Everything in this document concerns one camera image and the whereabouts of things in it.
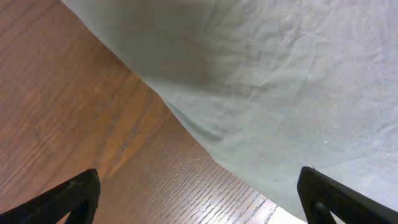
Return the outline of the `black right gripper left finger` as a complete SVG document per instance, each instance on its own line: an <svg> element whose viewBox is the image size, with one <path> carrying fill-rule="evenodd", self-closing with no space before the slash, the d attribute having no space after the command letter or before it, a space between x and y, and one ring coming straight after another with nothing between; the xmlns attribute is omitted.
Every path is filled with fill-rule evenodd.
<svg viewBox="0 0 398 224"><path fill-rule="evenodd" d="M88 169L20 206L1 214L1 223L92 224L100 197L96 169Z"/></svg>

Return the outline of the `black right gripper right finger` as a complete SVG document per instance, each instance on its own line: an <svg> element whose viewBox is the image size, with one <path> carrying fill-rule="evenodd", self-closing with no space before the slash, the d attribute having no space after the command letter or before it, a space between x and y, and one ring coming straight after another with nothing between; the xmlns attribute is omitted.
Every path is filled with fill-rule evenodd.
<svg viewBox="0 0 398 224"><path fill-rule="evenodd" d="M297 192L309 224L397 224L397 212L377 203L321 172L303 167Z"/></svg>

